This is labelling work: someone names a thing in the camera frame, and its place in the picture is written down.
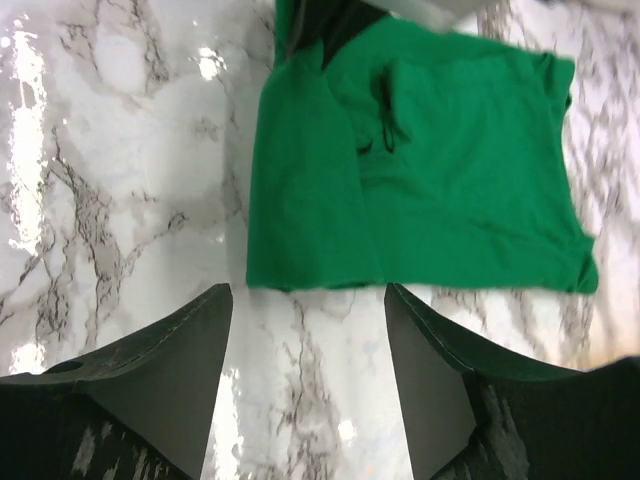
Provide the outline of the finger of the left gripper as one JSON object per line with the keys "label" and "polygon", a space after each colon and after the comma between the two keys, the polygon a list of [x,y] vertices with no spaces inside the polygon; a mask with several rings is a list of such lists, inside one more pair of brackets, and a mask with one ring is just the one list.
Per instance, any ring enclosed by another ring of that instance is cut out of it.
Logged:
{"label": "finger of the left gripper", "polygon": [[292,3],[287,33],[287,58],[320,42],[321,66],[326,68],[339,50],[390,12],[358,0],[300,0]]}

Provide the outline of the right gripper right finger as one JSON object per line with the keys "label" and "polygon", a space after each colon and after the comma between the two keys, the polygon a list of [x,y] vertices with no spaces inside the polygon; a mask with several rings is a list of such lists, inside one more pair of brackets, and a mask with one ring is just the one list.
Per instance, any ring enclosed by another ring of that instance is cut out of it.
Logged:
{"label": "right gripper right finger", "polygon": [[417,479],[635,479],[639,361],[580,372],[508,350],[398,284],[385,317]]}

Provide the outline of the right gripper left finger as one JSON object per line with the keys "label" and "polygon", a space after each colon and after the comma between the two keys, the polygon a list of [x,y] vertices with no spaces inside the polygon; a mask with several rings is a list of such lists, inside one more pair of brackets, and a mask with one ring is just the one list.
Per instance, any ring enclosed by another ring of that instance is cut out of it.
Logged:
{"label": "right gripper left finger", "polygon": [[102,348],[3,377],[2,478],[199,478],[232,310],[217,284]]}

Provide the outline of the green t shirt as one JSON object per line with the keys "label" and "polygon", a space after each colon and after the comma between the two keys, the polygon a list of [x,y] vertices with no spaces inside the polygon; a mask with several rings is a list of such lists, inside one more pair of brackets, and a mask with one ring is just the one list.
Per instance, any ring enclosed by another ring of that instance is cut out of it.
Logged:
{"label": "green t shirt", "polygon": [[287,58],[293,2],[259,103],[248,286],[595,292],[562,150],[571,60],[390,14],[323,68],[320,42]]}

